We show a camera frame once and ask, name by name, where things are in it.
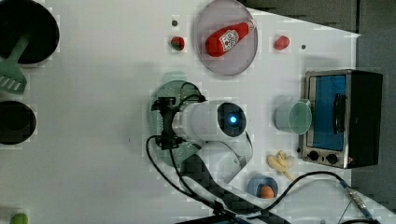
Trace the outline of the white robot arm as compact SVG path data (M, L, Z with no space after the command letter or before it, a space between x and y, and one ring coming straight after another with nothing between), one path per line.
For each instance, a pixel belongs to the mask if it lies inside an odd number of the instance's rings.
M150 110L159 117L160 130L153 138L177 173L177 190L236 223L246 218L290 224L230 185L253 155L243 108L194 94L184 99L159 97Z

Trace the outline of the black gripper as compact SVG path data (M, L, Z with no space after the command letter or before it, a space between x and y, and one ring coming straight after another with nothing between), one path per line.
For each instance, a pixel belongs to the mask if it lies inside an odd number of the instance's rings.
M151 111L159 111L163 119L161 135L156 137L156 144L162 150L171 150L178 148L183 142L182 138L177 136L173 130L173 119L179 106L176 105L175 97L159 97L151 106Z

